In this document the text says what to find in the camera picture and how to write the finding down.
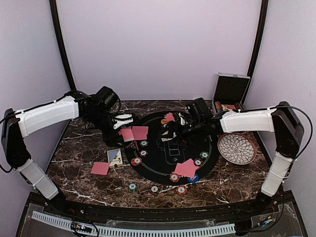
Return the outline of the red card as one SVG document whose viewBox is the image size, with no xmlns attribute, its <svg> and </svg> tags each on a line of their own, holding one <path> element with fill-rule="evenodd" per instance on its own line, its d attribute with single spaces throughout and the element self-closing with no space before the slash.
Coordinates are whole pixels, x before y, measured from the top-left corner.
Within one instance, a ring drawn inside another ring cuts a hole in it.
<svg viewBox="0 0 316 237">
<path fill-rule="evenodd" d="M 95 162 L 90 173 L 96 175 L 107 175 L 109 167 L 110 164 L 107 162 Z"/>
<path fill-rule="evenodd" d="M 173 116 L 173 113 L 168 113 L 166 114 L 166 116 L 164 117 L 167 121 L 175 121 L 175 118 Z"/>
<path fill-rule="evenodd" d="M 193 178 L 195 175 L 195 170 L 192 168 L 191 164 L 178 163 L 174 173 L 184 177 Z"/>
<path fill-rule="evenodd" d="M 174 173 L 187 178 L 194 178 L 196 170 L 199 167 L 195 165 L 192 159 L 189 159 L 183 163 L 178 163 L 174 170 Z"/>
<path fill-rule="evenodd" d="M 132 133 L 134 140 L 147 140 L 148 129 L 148 126 L 133 126 Z"/>
</svg>

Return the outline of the orange big blind button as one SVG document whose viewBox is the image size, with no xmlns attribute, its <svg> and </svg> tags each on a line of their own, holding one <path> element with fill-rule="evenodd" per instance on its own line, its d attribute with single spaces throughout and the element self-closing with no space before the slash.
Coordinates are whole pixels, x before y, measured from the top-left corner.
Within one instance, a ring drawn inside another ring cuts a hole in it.
<svg viewBox="0 0 316 237">
<path fill-rule="evenodd" d="M 167 124 L 167 123 L 169 123 L 168 120 L 166 120 L 166 119 L 162 119 L 162 120 L 161 120 L 161 124 Z"/>
</svg>

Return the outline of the blue small blind button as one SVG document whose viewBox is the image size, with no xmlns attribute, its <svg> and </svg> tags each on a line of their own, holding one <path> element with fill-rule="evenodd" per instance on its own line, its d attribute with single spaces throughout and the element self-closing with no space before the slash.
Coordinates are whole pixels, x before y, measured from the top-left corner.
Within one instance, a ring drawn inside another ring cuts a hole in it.
<svg viewBox="0 0 316 237">
<path fill-rule="evenodd" d="M 199 176 L 197 174 L 194 175 L 193 178 L 187 178 L 187 180 L 190 182 L 190 183 L 196 183 L 199 181 Z"/>
</svg>

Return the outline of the red yellow poker chip stack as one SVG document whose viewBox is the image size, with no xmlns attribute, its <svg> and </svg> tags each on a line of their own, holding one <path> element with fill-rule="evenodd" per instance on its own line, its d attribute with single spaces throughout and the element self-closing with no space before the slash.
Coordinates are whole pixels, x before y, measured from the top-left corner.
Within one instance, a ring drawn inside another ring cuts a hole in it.
<svg viewBox="0 0 316 237">
<path fill-rule="evenodd" d="M 176 193 L 178 194 L 178 195 L 184 195 L 184 194 L 186 194 L 186 192 L 187 192 L 187 187 L 186 186 L 178 186 L 177 187 L 177 189 L 176 189 Z"/>
</svg>

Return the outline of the red backed card deck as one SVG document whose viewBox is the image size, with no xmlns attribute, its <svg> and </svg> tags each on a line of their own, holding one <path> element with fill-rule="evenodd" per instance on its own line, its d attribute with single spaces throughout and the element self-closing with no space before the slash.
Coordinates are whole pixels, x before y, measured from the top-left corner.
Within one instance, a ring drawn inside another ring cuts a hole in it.
<svg viewBox="0 0 316 237">
<path fill-rule="evenodd" d="M 132 132 L 132 129 L 131 129 L 130 127 L 122 128 L 122 129 L 118 132 L 118 134 L 123 137 L 123 140 L 124 140 L 125 142 L 134 141 L 133 132 Z"/>
</svg>

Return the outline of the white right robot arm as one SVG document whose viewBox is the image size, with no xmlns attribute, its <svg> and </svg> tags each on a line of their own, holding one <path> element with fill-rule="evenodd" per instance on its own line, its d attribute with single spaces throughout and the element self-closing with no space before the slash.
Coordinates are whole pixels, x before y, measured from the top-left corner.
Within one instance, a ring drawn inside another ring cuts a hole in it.
<svg viewBox="0 0 316 237">
<path fill-rule="evenodd" d="M 287 179 L 295 160 L 304 150 L 301 147 L 304 127 L 299 120 L 296 107 L 286 101 L 276 106 L 252 110 L 220 111 L 213 114 L 203 99 L 199 98 L 187 106 L 189 119 L 174 113 L 170 123 L 171 132 L 178 136 L 189 136 L 199 132 L 210 135 L 219 133 L 254 132 L 271 133 L 276 143 L 276 153 L 269 173 L 260 192 L 263 194 L 253 201 L 252 210 L 263 214 L 271 206 L 271 199 L 280 185 Z"/>
</svg>

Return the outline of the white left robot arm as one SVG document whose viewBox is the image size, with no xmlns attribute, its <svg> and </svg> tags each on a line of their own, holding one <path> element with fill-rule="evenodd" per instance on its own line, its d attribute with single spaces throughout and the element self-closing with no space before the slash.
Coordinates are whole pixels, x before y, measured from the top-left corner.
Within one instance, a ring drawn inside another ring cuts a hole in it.
<svg viewBox="0 0 316 237">
<path fill-rule="evenodd" d="M 59 197 L 59 188 L 42 169 L 40 152 L 34 155 L 35 146 L 31 145 L 35 137 L 52 141 L 57 137 L 53 129 L 60 129 L 66 122 L 82 119 L 102 132 L 104 138 L 116 135 L 127 115 L 111 112 L 119 101 L 117 94 L 102 87 L 95 94 L 86 94 L 72 90 L 54 101 L 27 109 L 8 109 L 2 119 L 1 142 L 10 170 L 18 171 L 29 184 L 39 191 L 50 207 L 59 215 L 70 211 L 67 201 Z"/>
</svg>

